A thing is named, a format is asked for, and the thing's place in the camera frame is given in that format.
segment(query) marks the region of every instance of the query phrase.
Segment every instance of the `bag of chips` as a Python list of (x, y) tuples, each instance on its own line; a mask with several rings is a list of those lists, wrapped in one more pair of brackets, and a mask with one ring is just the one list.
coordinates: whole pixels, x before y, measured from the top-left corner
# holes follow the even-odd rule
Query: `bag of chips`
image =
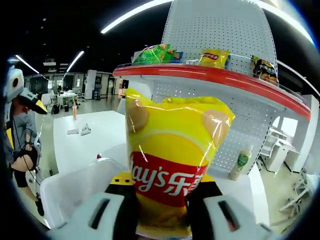
[(228, 65), (229, 59), (229, 51), (207, 48), (203, 50), (199, 63), (202, 66), (224, 69), (225, 65)]
[(266, 60), (252, 55), (253, 76), (278, 86), (279, 81), (274, 65)]
[(155, 103), (126, 91), (129, 165), (140, 203), (137, 232), (184, 238), (186, 199), (204, 178), (235, 115), (212, 96)]
[(176, 50), (170, 49), (170, 44), (149, 46), (142, 50), (134, 64), (161, 64), (170, 63)]
[(177, 51), (175, 52), (175, 54), (173, 55), (173, 58), (171, 60), (172, 64), (181, 64), (181, 59), (184, 55), (183, 51)]

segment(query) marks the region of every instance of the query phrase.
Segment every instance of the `cable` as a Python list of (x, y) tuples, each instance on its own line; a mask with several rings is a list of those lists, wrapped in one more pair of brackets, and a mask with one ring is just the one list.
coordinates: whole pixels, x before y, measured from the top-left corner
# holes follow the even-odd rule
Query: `cable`
[[(16, 136), (17, 136), (17, 139), (18, 139), (19, 147), (20, 147), (20, 149), (22, 149), (22, 148), (21, 148), (21, 144), (20, 144), (20, 140), (19, 140), (19, 137), (18, 137), (18, 131), (17, 131), (17, 126), (16, 126), (15, 119), (12, 118), (12, 121), (13, 121), (14, 129), (15, 129), (15, 134), (17, 134)], [(29, 173), (31, 174), (31, 176), (33, 177), (33, 179), (35, 180), (35, 182), (40, 186), (40, 183), (37, 181), (36, 177), (32, 174), (31, 170), (30, 170), (29, 167), (28, 167), (27, 161), (26, 161), (26, 159), (25, 159), (25, 155), (22, 155), (22, 157), (23, 157), (23, 160), (24, 160), (24, 162), (25, 162), (26, 168), (28, 169)]]

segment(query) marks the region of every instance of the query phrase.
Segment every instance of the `pegboard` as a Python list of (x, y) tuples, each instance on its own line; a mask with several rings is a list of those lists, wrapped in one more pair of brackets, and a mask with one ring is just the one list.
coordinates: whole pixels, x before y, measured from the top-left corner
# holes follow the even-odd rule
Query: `pegboard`
[(270, 26), (255, 1), (175, 0), (161, 43), (183, 52), (183, 61), (199, 59), (203, 49), (211, 48), (232, 53), (230, 68), (250, 73), (252, 55), (277, 68)]
[(170, 77), (167, 77), (165, 81), (154, 79), (152, 99), (160, 103), (167, 97), (213, 96), (227, 104), (235, 114), (235, 119), (211, 166), (230, 171), (236, 163), (239, 152), (246, 146), (252, 145), (251, 158), (242, 171), (248, 174), (259, 156), (276, 109), (255, 101), (249, 96), (245, 97), (222, 90), (217, 87), (217, 84), (200, 80), (195, 80), (195, 82), (197, 82), (195, 85), (187, 83), (183, 85)]

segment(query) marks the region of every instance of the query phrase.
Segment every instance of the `yellow chip bag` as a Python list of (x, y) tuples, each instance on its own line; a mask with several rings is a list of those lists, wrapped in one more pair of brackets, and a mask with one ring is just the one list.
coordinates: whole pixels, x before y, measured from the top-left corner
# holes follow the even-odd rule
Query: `yellow chip bag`
[(140, 203), (137, 231), (187, 237), (186, 198), (206, 174), (235, 115), (212, 96), (155, 103), (132, 88), (125, 94), (129, 165)]
[(226, 50), (207, 48), (203, 50), (199, 62), (202, 66), (224, 69), (229, 55), (230, 52)]

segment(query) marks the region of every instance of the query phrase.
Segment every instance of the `bottle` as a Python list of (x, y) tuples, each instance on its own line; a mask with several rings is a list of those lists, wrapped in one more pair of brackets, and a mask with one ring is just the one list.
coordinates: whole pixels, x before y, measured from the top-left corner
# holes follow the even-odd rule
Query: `bottle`
[(253, 149), (253, 146), (251, 145), (251, 146), (246, 146), (245, 148), (243, 148), (240, 151), (239, 156), (237, 157), (236, 163), (229, 173), (229, 179), (234, 180), (234, 181), (237, 180), (242, 169), (248, 163), (248, 161), (251, 157), (252, 149)]

